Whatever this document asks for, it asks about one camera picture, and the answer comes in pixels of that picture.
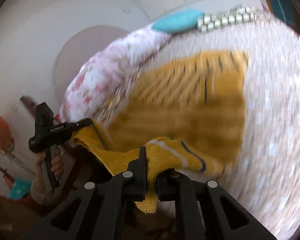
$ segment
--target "turquoise cloth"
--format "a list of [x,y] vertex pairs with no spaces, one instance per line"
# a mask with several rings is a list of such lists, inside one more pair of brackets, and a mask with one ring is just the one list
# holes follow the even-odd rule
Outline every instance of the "turquoise cloth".
[[8,195],[8,198],[17,200],[23,198],[24,195],[30,192],[31,182],[24,181],[22,179],[15,179],[12,189]]
[[169,14],[157,20],[151,27],[153,30],[167,33],[181,33],[196,27],[197,19],[203,16],[204,12],[189,9],[186,11]]

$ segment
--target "dark blue stripe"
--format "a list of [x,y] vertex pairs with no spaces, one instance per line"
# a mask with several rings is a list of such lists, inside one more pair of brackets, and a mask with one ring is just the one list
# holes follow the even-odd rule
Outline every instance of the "dark blue stripe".
[[196,157],[201,161],[201,163],[202,163],[202,170],[201,170],[201,171],[205,171],[206,168],[207,168],[207,166],[206,166],[206,163],[204,162],[204,160],[201,159],[198,155],[196,155],[196,154],[193,153],[192,151],[190,151],[183,141],[181,141],[181,145],[184,147],[184,149],[185,149],[188,153],[193,154],[194,156],[196,156]]

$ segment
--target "triangular cutout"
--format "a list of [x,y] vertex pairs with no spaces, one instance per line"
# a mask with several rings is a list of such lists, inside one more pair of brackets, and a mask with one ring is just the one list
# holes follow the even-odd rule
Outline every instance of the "triangular cutout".
[[220,203],[232,230],[249,224],[249,219],[228,198],[220,197]]
[[68,231],[80,204],[81,199],[75,199],[65,210],[51,220],[51,225],[63,231]]

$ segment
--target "orange object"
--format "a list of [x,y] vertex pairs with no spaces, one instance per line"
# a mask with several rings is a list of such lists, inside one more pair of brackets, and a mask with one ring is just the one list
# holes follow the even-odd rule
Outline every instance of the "orange object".
[[14,149],[14,139],[12,137],[8,123],[0,116],[0,153],[6,154]]

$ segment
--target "knitted fabric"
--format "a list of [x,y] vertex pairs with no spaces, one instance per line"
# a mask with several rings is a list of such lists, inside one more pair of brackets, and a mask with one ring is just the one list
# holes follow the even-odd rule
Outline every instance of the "knitted fabric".
[[126,108],[107,129],[115,144],[97,124],[74,133],[73,140],[113,175],[125,171],[146,145],[148,191],[137,206],[153,213],[154,181],[160,172],[183,168],[219,175],[235,165],[245,125],[247,60],[241,51],[200,52],[142,73]]

